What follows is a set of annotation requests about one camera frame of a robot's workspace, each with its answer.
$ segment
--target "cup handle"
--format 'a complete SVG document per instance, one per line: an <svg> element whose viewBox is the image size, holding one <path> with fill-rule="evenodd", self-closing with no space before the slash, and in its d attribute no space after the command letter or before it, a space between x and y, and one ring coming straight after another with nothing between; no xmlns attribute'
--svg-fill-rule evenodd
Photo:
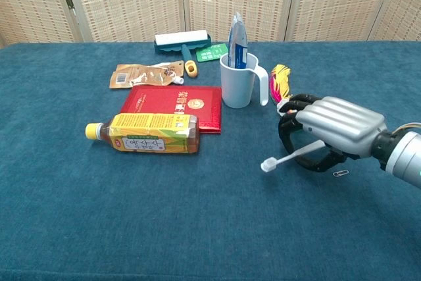
<svg viewBox="0 0 421 281"><path fill-rule="evenodd" d="M269 78L267 71L257 65L255 69L251 69L258 77L260 81L260 104L267 105L269 100Z"/></svg>

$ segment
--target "toothpaste tube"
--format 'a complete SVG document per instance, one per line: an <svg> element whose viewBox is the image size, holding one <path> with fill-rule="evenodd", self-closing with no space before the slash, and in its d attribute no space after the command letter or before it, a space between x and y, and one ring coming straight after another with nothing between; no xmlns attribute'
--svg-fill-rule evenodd
<svg viewBox="0 0 421 281"><path fill-rule="evenodd" d="M246 68L247 64L247 34L243 19L239 13L235 13L230 36L228 38L228 66L232 68Z"/></svg>

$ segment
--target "gold emblem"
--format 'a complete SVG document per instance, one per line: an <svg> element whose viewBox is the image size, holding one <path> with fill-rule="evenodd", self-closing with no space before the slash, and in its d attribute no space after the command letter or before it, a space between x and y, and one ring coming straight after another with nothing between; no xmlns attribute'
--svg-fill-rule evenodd
<svg viewBox="0 0 421 281"><path fill-rule="evenodd" d="M187 106L190 109L197 110L197 109L202 109L205 106L205 103L203 102L202 99L192 99L192 100L189 100L189 102L187 102Z"/></svg>

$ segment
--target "green card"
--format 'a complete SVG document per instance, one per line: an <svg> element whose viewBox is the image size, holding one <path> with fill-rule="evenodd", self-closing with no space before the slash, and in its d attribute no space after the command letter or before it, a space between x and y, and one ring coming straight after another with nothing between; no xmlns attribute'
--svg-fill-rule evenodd
<svg viewBox="0 0 421 281"><path fill-rule="evenodd" d="M196 57L198 62L207 62L213 61L214 59L219 59L223 54L227 53L228 49L226 44L215 44L204 49L196 50Z"/></svg>

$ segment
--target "paper clip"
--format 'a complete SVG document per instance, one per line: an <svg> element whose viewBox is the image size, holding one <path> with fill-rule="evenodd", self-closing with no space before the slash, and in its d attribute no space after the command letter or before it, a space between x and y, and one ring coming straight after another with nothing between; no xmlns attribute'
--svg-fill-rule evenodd
<svg viewBox="0 0 421 281"><path fill-rule="evenodd" d="M340 176L345 176L346 174L348 174L349 171L348 170L340 170L340 171L336 171L334 172L334 176L335 177L340 177Z"/></svg>

